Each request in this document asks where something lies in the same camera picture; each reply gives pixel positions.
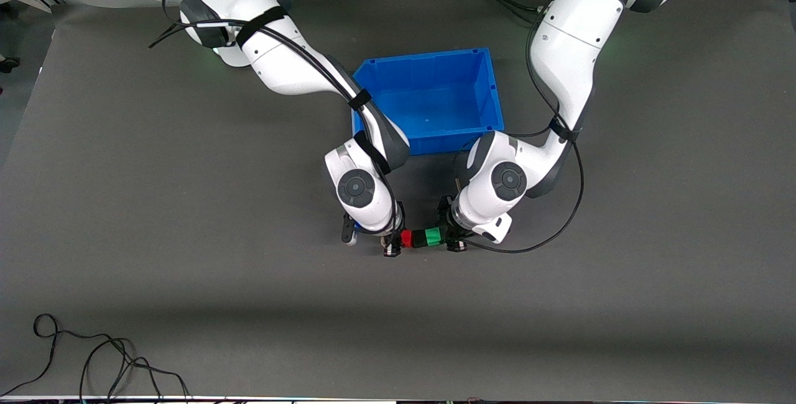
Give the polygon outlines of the blue plastic storage bin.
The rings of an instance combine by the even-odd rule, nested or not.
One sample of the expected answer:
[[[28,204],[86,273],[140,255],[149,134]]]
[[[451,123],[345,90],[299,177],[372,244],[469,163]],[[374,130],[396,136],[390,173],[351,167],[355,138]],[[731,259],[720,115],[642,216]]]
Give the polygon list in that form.
[[[456,152],[505,129],[486,47],[371,58],[353,78],[402,129],[413,157]]]

